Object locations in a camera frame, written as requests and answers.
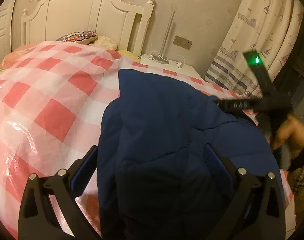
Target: bed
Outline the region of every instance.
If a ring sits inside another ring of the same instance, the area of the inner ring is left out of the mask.
[[[76,5],[82,10],[76,12]],[[0,72],[0,221],[18,239],[18,215],[31,173],[51,176],[82,158],[98,143],[106,106],[119,96],[118,70],[135,69],[184,81],[219,98],[238,98],[231,91],[177,72],[147,66],[114,50],[53,41],[65,34],[93,30],[141,55],[154,0],[144,7],[121,0],[38,0],[36,10],[21,20],[24,47],[8,55]],[[133,34],[136,15],[141,15]],[[293,198],[282,172],[286,204]],[[62,229],[72,233],[55,199],[51,199]],[[100,233],[96,173],[76,199]]]

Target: hand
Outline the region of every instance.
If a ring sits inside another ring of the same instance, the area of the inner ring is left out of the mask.
[[[304,125],[293,115],[289,114],[287,120],[277,130],[272,150],[281,147],[287,141],[291,158],[295,159],[304,149]]]

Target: electrical socket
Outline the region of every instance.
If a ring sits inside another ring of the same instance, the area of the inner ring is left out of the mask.
[[[191,46],[192,46],[192,41],[189,41],[185,38],[182,38],[180,36],[175,35],[174,41],[173,41],[174,45],[180,46],[184,49],[190,50]]]

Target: door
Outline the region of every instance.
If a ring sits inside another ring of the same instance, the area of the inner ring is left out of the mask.
[[[15,0],[4,0],[0,6],[0,63],[11,50],[11,22]]]

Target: black sleeve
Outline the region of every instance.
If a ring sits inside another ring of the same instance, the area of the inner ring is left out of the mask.
[[[292,172],[299,168],[302,168],[303,166],[304,166],[304,149],[296,159],[292,160],[292,164],[288,169],[288,171]]]

